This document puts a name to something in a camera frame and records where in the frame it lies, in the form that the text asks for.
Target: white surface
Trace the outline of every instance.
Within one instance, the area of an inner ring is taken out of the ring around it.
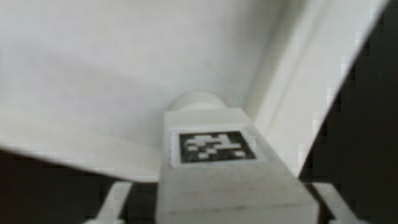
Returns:
[[[2,117],[2,148],[157,180],[162,115],[205,90],[247,105],[297,174],[384,2],[0,0],[0,107],[29,117]]]
[[[246,101],[281,0],[0,0],[0,99],[160,148],[183,93]]]
[[[0,108],[0,142],[15,153],[139,182],[159,181],[160,150]]]
[[[246,110],[295,175],[386,2],[295,1],[279,21]]]
[[[237,160],[240,163],[215,161],[203,163],[201,167],[173,166],[169,155],[182,154],[175,133],[212,133],[223,132],[221,129],[231,132],[237,128],[256,139],[256,155],[263,154],[267,160]],[[167,112],[157,223],[315,224],[317,217],[317,201],[255,130],[244,111],[231,108]]]

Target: white panel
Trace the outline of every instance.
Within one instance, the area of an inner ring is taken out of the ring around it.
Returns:
[[[265,63],[247,111],[295,175],[386,2],[311,0],[303,15],[285,16],[294,26],[281,27],[274,43],[287,34],[288,41],[274,48],[274,64]]]

